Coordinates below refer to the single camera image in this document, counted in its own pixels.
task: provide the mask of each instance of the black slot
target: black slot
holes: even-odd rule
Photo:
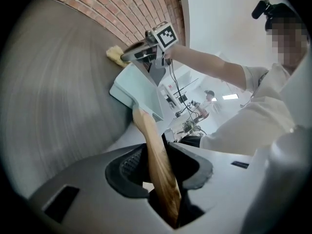
[[[181,192],[177,220],[177,227],[181,227],[205,213],[200,206],[192,205],[188,190],[201,188],[212,176],[213,166],[207,159],[182,147],[168,144],[164,134],[162,140]],[[148,193],[142,187],[143,182],[151,182],[146,144],[111,161],[105,169],[105,176],[107,182],[119,194],[129,198],[147,198],[151,207],[161,216],[160,203],[155,190]]]
[[[238,167],[241,167],[241,168],[244,168],[244,169],[247,169],[248,166],[249,166],[249,164],[243,163],[243,162],[239,162],[239,161],[233,161],[231,163],[231,165],[238,166]]]
[[[57,223],[61,223],[78,192],[78,188],[72,186],[64,187],[44,213]]]

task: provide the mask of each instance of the black cable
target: black cable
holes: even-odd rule
[[[199,113],[198,112],[195,112],[195,117],[197,118],[197,117],[199,117]]]
[[[180,92],[180,89],[179,89],[179,85],[178,85],[177,80],[176,80],[175,71],[174,71],[174,64],[173,64],[173,60],[172,60],[172,59],[171,59],[171,64],[169,65],[169,71],[170,71],[170,76],[171,76],[172,80],[174,80],[174,82],[175,82],[177,91],[179,92],[179,95],[180,95],[180,97],[181,97],[181,99],[182,99],[182,102],[183,102],[183,104],[185,105],[185,107],[187,108],[187,110],[188,110],[188,112],[189,112],[189,114],[190,114],[190,117],[189,117],[189,118],[192,119],[192,122],[193,122],[193,124],[194,124],[194,127],[193,127],[193,128],[197,128],[198,130],[200,130],[200,131],[202,131],[204,134],[206,134],[206,132],[205,132],[204,130],[202,130],[201,128],[199,128],[199,127],[196,125],[195,121],[194,121],[193,118],[192,118],[192,114],[191,114],[191,112],[192,112],[192,113],[194,113],[194,112],[193,112],[191,109],[189,109],[189,107],[185,104],[185,101],[184,101],[183,98],[182,98],[182,95],[181,95],[181,92]]]

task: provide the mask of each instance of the hand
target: hand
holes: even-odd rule
[[[169,49],[165,52],[165,59],[172,59],[173,52],[176,49],[176,44],[172,45]]]

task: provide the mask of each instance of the wooden handle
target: wooden handle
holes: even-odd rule
[[[137,107],[133,109],[133,121],[146,140],[150,178],[161,204],[163,218],[175,228],[181,194],[164,143],[158,135],[156,122]]]

